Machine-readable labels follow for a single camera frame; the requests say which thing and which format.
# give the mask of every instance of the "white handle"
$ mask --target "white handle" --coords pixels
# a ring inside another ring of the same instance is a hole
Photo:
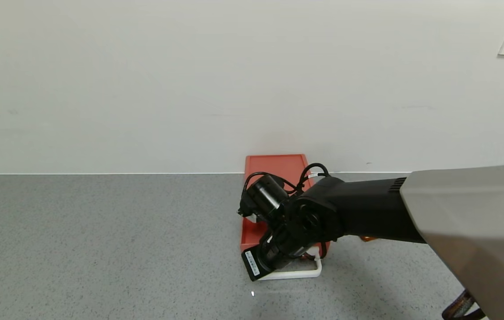
[[[297,278],[315,278],[321,275],[321,269],[323,269],[323,265],[321,265],[321,258],[319,257],[319,247],[312,247],[309,251],[313,251],[315,254],[315,263],[317,264],[317,269],[315,270],[307,270],[307,271],[281,271],[281,272],[272,272],[270,275],[266,275],[259,280],[280,280],[280,279],[297,279]]]

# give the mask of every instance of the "gray metal cover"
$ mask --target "gray metal cover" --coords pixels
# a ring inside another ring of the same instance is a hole
[[[488,318],[504,320],[504,166],[412,172],[400,193],[417,230]]]

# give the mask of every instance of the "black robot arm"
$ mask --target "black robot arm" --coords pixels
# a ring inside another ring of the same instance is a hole
[[[256,215],[269,229],[259,245],[242,253],[250,279],[285,267],[315,243],[343,235],[425,243],[400,196],[403,182],[344,182],[327,174],[305,192],[301,187],[286,192],[278,177],[265,174],[240,200],[239,213]]]

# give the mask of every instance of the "white wall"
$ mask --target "white wall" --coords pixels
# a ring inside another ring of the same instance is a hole
[[[0,172],[504,164],[504,1],[0,0]]]

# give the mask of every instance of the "ventilation grille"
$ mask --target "ventilation grille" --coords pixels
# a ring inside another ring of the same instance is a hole
[[[406,181],[406,178],[398,178],[398,179],[394,180],[394,183],[392,184],[392,186],[390,186],[390,188],[388,189],[388,192],[399,193],[400,187],[402,187],[402,184],[404,184],[404,181]]]

